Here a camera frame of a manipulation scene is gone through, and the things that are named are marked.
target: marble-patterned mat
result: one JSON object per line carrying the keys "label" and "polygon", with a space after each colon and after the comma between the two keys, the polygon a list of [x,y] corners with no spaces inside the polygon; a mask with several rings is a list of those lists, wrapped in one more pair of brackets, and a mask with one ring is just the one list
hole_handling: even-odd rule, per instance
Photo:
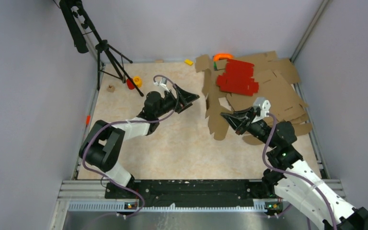
{"label": "marble-patterned mat", "polygon": [[[201,93],[203,73],[185,63],[125,64],[131,77],[140,76],[146,95],[158,90],[153,76],[162,74],[171,78],[182,89],[201,96],[192,107],[174,114],[162,122],[150,136],[138,137],[123,143],[119,162],[137,179],[257,179],[266,169],[262,162],[263,145],[251,146],[229,130],[223,141],[209,134],[205,119],[205,100]],[[116,75],[109,64],[106,71]],[[108,92],[108,85],[116,87]],[[96,103],[93,123],[135,117],[142,109],[144,97],[129,90],[119,79],[104,74]],[[308,135],[298,137],[294,147],[310,167],[320,175],[317,160]],[[78,179],[99,179],[99,175],[81,167]]]}

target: yellow block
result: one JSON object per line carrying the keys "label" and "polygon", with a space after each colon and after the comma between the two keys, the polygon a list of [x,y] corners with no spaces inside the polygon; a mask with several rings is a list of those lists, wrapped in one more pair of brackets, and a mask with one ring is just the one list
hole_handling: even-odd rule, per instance
{"label": "yellow block", "polygon": [[187,63],[187,65],[190,65],[190,66],[192,66],[194,64],[193,61],[188,60],[188,59],[186,59],[184,62]]}
{"label": "yellow block", "polygon": [[133,78],[133,82],[135,83],[135,85],[137,85],[138,88],[142,86],[142,79],[139,76],[135,76]]}

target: small cardboard box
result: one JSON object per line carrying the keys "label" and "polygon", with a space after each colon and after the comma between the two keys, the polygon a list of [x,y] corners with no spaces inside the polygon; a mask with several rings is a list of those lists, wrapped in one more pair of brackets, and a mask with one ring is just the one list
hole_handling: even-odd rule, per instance
{"label": "small cardboard box", "polygon": [[[214,139],[223,140],[229,129],[229,124],[220,113],[232,113],[232,111],[247,109],[253,105],[257,97],[267,98],[271,103],[270,112],[276,116],[278,121],[290,121],[297,136],[311,131],[312,125],[304,123],[308,120],[308,115],[304,110],[308,105],[295,93],[291,86],[298,83],[300,79],[296,68],[289,59],[278,59],[275,51],[234,59],[254,64],[253,77],[259,83],[258,93],[253,96],[245,96],[221,92],[216,85],[216,81],[218,75],[225,71],[227,61],[213,62],[208,55],[199,56],[195,61],[196,71],[204,71],[202,93],[207,103],[206,118],[209,117],[209,131],[210,134],[214,134]],[[225,108],[219,102],[225,98],[231,108]],[[265,118],[265,121],[269,125],[273,123],[270,117]],[[261,144],[261,141],[252,135],[244,136],[243,140],[252,145]]]}

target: black tripod leg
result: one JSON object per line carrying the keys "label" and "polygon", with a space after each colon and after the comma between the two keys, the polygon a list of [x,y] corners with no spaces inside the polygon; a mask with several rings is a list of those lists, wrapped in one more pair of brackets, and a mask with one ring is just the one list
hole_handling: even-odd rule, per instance
{"label": "black tripod leg", "polygon": [[142,93],[142,91],[140,91],[140,89],[138,88],[138,86],[133,82],[133,79],[131,79],[131,77],[129,76],[128,73],[126,73],[125,69],[121,66],[121,64],[118,62],[118,60],[116,60],[116,58],[114,56],[112,56],[114,58],[115,63],[120,67],[120,69],[122,70],[122,72],[126,75],[128,81],[130,81],[133,86],[136,88],[136,90],[139,92],[140,96],[144,96],[144,94]]}
{"label": "black tripod leg", "polygon": [[101,52],[98,50],[97,52],[97,70],[98,70],[98,79],[97,79],[97,83],[96,83],[96,89],[99,91],[100,88],[100,77],[101,77]]}
{"label": "black tripod leg", "polygon": [[115,53],[119,54],[121,57],[123,57],[124,59],[126,59],[129,63],[133,63],[132,60],[128,59],[125,55],[123,55],[121,52],[117,51],[113,46],[111,46],[110,44],[108,44],[109,48],[111,48],[111,50],[115,51]]}
{"label": "black tripod leg", "polygon": [[101,72],[102,72],[102,73],[106,73],[106,74],[108,74],[108,75],[110,75],[110,76],[112,76],[112,77],[114,77],[114,78],[118,78],[118,79],[120,79],[117,75],[113,75],[113,74],[108,73],[108,72],[103,71],[103,70],[101,70]]}
{"label": "black tripod leg", "polygon": [[119,71],[118,66],[116,66],[116,64],[115,64],[115,57],[111,54],[111,52],[109,51],[109,49],[108,50],[104,50],[104,52],[105,52],[106,56],[108,57],[109,61],[111,62],[112,66],[116,70],[117,74],[119,75],[120,79],[122,79],[122,82],[125,83],[126,80],[124,81],[123,75]]}

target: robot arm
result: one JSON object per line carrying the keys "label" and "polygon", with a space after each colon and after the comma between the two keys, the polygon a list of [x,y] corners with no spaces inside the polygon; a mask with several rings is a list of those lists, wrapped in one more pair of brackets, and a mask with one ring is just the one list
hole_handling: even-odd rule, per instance
{"label": "robot arm", "polygon": [[[152,134],[159,126],[159,122],[155,122],[159,117],[171,110],[181,113],[199,98],[198,95],[184,91],[174,85],[177,92],[177,98],[175,98],[173,93],[167,89],[165,78],[162,78],[158,83],[155,82],[155,84],[164,89],[164,98],[161,97],[159,92],[149,92],[139,115],[125,123],[106,128],[88,149],[86,155],[86,161],[89,164],[96,166],[122,186],[127,186],[129,182],[134,180],[134,177],[118,162],[123,141]],[[95,122],[80,148],[79,155],[81,158],[94,135],[107,124],[103,120]]]}
{"label": "robot arm", "polygon": [[[235,130],[242,135],[246,131],[266,143],[271,127],[263,120],[267,116],[270,103],[265,98],[258,98],[250,109],[233,114],[221,113]],[[293,148],[297,140],[290,122],[277,124],[269,146],[272,148],[266,155],[271,165],[277,169],[295,173],[307,178],[313,185],[300,177],[287,175],[267,169],[262,178],[263,187],[269,196],[278,196],[295,206],[307,216],[318,229],[332,229],[331,215],[327,203],[316,187],[329,202],[339,230],[368,230],[368,211],[353,205],[339,197],[324,181],[319,178],[303,157]]]}

